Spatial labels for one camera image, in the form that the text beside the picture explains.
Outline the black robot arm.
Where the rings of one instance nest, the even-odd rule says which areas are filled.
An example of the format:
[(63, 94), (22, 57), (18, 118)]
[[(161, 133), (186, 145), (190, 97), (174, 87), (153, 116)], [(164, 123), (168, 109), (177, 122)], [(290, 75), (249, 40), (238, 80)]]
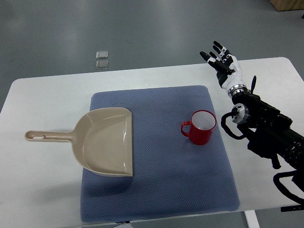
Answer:
[(304, 200), (291, 193), (281, 179), (291, 178), (300, 190), (304, 189), (304, 138), (290, 128), (293, 121), (289, 117), (253, 93), (256, 79), (253, 78), (250, 89), (240, 82), (228, 86), (234, 106), (222, 116), (221, 127), (236, 140), (248, 139), (247, 148), (270, 159), (274, 169), (281, 167), (279, 157), (293, 167), (293, 171), (274, 175), (273, 182), (283, 195), (296, 202), (295, 206), (282, 207), (282, 212), (303, 210)]

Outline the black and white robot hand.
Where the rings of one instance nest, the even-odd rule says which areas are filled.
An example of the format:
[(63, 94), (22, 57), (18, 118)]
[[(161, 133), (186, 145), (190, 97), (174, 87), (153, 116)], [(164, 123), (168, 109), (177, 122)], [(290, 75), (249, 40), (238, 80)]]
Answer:
[(226, 90), (227, 94), (231, 97), (234, 90), (246, 88), (242, 81), (243, 74), (241, 67), (237, 58), (217, 41), (213, 42), (213, 49), (216, 54), (213, 52), (207, 54), (204, 51), (201, 51), (199, 54), (207, 64), (216, 70), (220, 87)]

